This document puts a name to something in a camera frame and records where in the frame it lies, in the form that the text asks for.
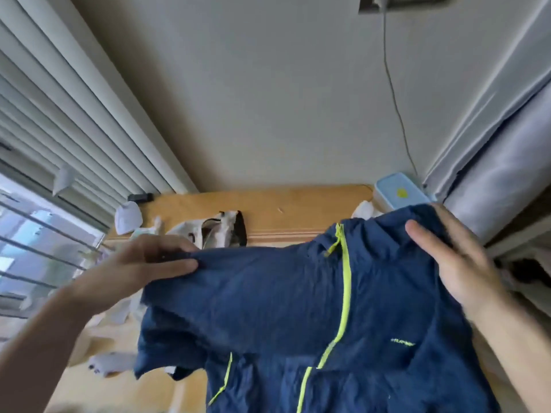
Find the navy blue jacket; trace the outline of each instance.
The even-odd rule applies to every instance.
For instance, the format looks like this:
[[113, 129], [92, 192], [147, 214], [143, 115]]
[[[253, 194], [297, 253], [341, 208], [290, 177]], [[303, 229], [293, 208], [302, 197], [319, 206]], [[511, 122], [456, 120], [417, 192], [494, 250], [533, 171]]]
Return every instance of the navy blue jacket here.
[[286, 248], [170, 256], [195, 258], [199, 269], [145, 287], [136, 376], [204, 368], [208, 399], [217, 394], [208, 409], [220, 412], [499, 411], [471, 328], [435, 261], [406, 234], [408, 219], [447, 242], [428, 205], [342, 221], [349, 311], [321, 369], [344, 313], [344, 244], [326, 255], [335, 226]]

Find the neon yellow zipper trim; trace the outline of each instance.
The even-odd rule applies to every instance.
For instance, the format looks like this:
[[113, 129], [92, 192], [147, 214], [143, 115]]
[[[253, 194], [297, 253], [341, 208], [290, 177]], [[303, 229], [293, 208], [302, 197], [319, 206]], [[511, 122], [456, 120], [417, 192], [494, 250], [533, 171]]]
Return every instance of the neon yellow zipper trim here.
[[[346, 242], [346, 236], [344, 234], [344, 226], [340, 223], [337, 223], [335, 227], [335, 236], [337, 237], [337, 241], [333, 243], [333, 245], [331, 245], [331, 247], [325, 253], [325, 256], [331, 255], [331, 253], [337, 248], [339, 243], [341, 244], [343, 258], [343, 308], [341, 311], [341, 322], [339, 324], [337, 336], [335, 336], [334, 340], [332, 340], [329, 345], [327, 345], [327, 348], [323, 352], [320, 362], [316, 367], [317, 369], [323, 368], [323, 366], [327, 362], [327, 359], [329, 358], [329, 354], [331, 353], [337, 342], [343, 337], [348, 323], [348, 315], [350, 313], [350, 297], [352, 295], [352, 269], [350, 267], [350, 254], [348, 253], [348, 244]], [[308, 377], [310, 376], [311, 372], [312, 367], [308, 367], [304, 372], [304, 376], [302, 377], [302, 383], [300, 384], [299, 403], [296, 407], [296, 413], [302, 412], [304, 394], [306, 393], [306, 382], [308, 381]]]
[[210, 402], [208, 402], [207, 407], [209, 407], [214, 401], [216, 400], [216, 397], [222, 394], [222, 392], [226, 389], [226, 386], [228, 385], [228, 378], [230, 377], [230, 368], [231, 368], [231, 361], [233, 361], [233, 354], [230, 352], [230, 361], [228, 362], [228, 368], [226, 369], [226, 375], [224, 376], [224, 385], [220, 387], [218, 392], [210, 399]]

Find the hand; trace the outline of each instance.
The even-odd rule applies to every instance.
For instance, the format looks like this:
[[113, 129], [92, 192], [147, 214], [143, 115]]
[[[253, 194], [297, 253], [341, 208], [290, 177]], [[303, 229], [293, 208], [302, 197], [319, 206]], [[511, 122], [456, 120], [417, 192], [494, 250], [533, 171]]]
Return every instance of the hand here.
[[507, 300], [507, 292], [475, 235], [444, 206], [434, 204], [433, 207], [447, 229], [454, 250], [414, 220], [406, 223], [406, 232], [436, 260], [444, 286], [461, 304], [467, 318], [476, 323], [485, 307]]
[[163, 254], [182, 250], [194, 252], [198, 248], [181, 236], [140, 235], [106, 261], [81, 274], [66, 289], [86, 315], [104, 312], [153, 280], [195, 271], [194, 259], [157, 263]]

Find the light blue box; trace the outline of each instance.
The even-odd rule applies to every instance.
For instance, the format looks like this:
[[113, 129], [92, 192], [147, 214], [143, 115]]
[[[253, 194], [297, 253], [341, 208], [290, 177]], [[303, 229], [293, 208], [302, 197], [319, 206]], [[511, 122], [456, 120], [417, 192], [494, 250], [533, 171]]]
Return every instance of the light blue box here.
[[407, 175], [396, 172], [375, 183], [375, 200], [385, 212], [430, 202]]

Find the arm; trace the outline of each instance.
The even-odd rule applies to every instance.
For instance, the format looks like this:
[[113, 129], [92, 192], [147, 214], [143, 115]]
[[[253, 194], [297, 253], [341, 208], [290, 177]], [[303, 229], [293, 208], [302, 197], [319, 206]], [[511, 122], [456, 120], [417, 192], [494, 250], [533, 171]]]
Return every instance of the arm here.
[[0, 352], [6, 413], [42, 413], [89, 319], [147, 283], [195, 271], [197, 261], [153, 263], [162, 253], [197, 248], [178, 236], [142, 235], [57, 291]]
[[444, 207], [435, 208], [454, 250], [413, 220], [406, 231], [436, 260], [442, 282], [486, 338], [527, 408], [549, 411], [551, 340], [507, 294], [475, 236]]

